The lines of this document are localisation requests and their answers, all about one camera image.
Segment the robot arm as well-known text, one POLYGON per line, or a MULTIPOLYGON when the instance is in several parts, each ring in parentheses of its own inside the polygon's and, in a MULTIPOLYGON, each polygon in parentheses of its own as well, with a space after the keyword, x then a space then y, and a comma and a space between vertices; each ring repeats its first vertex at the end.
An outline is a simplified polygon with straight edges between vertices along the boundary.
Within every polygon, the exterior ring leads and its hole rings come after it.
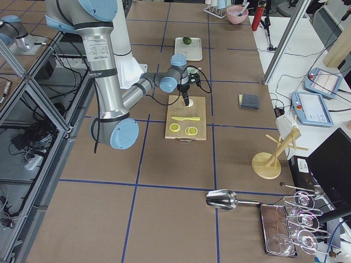
POLYGON ((138 138, 139 126, 130 117, 130 109, 150 90, 159 87, 171 93, 188 79, 187 61, 183 54, 171 57, 166 72, 141 72, 125 92, 119 77, 127 72, 116 58, 132 58, 123 4, 121 1, 46 1, 49 27, 78 34, 88 61, 89 77, 97 95, 98 113, 90 125, 91 137, 97 144, 127 149, 138 138))

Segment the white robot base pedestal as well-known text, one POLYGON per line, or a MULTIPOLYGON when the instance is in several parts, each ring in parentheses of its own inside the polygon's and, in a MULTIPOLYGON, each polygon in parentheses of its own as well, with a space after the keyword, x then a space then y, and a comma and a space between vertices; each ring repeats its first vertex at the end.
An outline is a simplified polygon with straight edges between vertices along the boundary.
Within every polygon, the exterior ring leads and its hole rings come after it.
POLYGON ((129 89, 148 69, 147 64, 137 62, 132 54, 126 17, 121 0, 117 0, 117 14, 113 19, 111 33, 112 49, 115 58, 118 80, 121 89, 129 89))

